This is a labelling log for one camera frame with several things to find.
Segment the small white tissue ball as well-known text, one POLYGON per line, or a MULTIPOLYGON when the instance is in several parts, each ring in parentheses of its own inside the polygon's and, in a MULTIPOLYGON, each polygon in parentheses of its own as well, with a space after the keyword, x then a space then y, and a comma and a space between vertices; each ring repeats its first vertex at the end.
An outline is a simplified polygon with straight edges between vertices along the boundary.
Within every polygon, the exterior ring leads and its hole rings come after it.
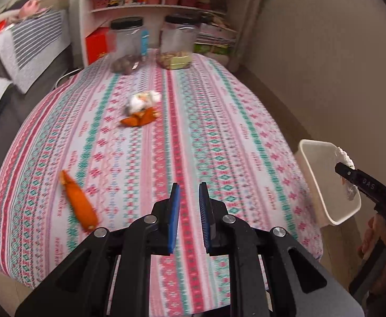
POLYGON ((150 107, 155 107, 161 101, 161 93, 149 90, 134 94, 128 99, 126 112, 132 115, 137 112, 142 112, 150 107))

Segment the white trash bin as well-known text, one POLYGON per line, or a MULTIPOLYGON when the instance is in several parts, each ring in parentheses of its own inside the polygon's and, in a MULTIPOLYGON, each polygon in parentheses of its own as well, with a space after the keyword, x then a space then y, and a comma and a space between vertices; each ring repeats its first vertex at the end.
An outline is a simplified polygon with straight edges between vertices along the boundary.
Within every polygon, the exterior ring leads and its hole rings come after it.
POLYGON ((340 225, 361 209, 356 186, 335 171, 339 162, 354 167, 346 152, 331 142, 302 139, 295 158, 308 184, 320 227, 340 225))

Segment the white bookshelf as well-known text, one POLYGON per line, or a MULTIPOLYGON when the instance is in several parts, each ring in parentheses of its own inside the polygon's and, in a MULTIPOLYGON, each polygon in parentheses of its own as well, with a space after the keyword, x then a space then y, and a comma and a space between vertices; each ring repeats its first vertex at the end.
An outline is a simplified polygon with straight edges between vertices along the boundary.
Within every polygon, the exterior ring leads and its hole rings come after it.
POLYGON ((80 61, 86 66, 87 38, 114 19, 141 16, 149 32, 149 45, 159 46, 159 32, 169 14, 201 14, 224 21, 222 29, 231 35, 227 67, 236 72, 244 54, 247 37, 252 31, 259 0, 72 0, 73 19, 78 23, 80 61))

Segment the pink pig plush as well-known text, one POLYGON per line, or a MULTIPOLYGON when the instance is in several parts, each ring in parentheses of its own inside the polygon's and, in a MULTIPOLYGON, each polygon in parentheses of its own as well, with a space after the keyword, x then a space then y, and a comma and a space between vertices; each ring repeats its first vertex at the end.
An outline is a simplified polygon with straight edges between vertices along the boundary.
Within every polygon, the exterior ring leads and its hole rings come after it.
POLYGON ((27 19, 47 11, 46 7, 42 7, 43 0, 29 0, 19 10, 17 17, 19 19, 27 19))

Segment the jar with mixed nuts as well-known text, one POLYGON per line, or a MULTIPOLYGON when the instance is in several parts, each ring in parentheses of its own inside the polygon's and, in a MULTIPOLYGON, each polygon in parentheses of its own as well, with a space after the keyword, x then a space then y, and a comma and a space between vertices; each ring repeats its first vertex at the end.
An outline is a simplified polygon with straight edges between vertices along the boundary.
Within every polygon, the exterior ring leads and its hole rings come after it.
POLYGON ((165 16, 159 34, 157 62, 168 70, 190 67, 199 26, 199 17, 194 14, 165 16))

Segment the long orange peel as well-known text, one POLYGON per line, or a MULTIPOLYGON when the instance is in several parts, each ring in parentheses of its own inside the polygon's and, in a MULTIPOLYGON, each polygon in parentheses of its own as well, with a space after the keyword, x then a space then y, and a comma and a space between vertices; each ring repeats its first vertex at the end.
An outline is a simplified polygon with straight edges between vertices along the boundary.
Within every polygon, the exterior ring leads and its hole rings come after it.
POLYGON ((85 232, 94 231, 98 224, 98 217, 81 187, 65 170, 60 172, 60 182, 82 229, 85 232))

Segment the orange peel pile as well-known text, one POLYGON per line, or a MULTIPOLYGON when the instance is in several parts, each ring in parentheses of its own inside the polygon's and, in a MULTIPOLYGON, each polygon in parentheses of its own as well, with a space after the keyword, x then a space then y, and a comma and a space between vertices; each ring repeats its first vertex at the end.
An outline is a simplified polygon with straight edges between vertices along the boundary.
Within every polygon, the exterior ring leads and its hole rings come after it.
POLYGON ((159 114, 154 107, 149 107, 140 112, 134 112, 129 117, 120 121, 120 124, 125 127, 143 127, 150 124, 158 118, 159 114))

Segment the red gift box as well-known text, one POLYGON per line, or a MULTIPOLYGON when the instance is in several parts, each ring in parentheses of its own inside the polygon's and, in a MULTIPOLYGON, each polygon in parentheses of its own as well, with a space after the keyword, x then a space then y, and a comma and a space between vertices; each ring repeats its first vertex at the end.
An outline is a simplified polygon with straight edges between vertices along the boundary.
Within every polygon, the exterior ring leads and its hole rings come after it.
POLYGON ((99 27, 85 38, 88 64, 92 64, 107 55, 108 31, 109 29, 107 27, 99 27))

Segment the pile of books and papers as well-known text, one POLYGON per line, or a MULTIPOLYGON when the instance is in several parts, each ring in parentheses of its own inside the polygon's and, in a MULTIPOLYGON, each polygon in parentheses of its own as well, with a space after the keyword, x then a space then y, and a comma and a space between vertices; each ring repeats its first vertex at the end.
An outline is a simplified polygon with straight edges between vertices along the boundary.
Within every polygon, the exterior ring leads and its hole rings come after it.
POLYGON ((237 31, 231 29, 226 20, 217 14, 199 14, 199 34, 194 51, 199 54, 230 56, 236 44, 237 31))

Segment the jar with walnuts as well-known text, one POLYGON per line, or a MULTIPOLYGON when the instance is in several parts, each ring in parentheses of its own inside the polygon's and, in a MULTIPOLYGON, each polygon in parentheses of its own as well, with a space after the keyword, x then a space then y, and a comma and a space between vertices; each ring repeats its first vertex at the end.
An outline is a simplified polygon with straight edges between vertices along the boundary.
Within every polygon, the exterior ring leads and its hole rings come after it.
POLYGON ((143 17, 127 16, 110 22, 108 56, 113 73, 130 75, 145 62, 148 50, 148 31, 143 17))

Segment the grey striped sofa cover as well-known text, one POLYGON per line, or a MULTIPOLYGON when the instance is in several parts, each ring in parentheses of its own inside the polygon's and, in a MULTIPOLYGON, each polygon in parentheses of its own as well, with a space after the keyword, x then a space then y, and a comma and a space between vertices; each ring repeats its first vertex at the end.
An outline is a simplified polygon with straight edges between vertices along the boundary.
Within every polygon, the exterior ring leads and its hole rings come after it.
POLYGON ((64 50, 70 46, 65 10, 47 12, 0 32, 0 60, 10 80, 24 95, 64 50))

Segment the patterned tablecloth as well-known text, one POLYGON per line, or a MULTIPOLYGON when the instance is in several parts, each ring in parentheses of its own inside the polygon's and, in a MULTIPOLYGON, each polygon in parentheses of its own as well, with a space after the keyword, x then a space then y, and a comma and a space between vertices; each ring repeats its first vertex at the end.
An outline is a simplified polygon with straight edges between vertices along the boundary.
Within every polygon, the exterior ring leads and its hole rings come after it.
POLYGON ((285 228, 315 258, 323 240, 308 187, 277 123, 221 64, 195 55, 166 70, 151 52, 129 76, 105 59, 48 94, 18 130, 0 169, 0 273, 36 287, 85 239, 60 183, 65 170, 109 230, 181 193, 174 253, 151 261, 152 316, 187 316, 229 303, 229 261, 205 251, 198 189, 252 227, 285 228), (128 99, 154 90, 158 118, 120 121, 128 99))

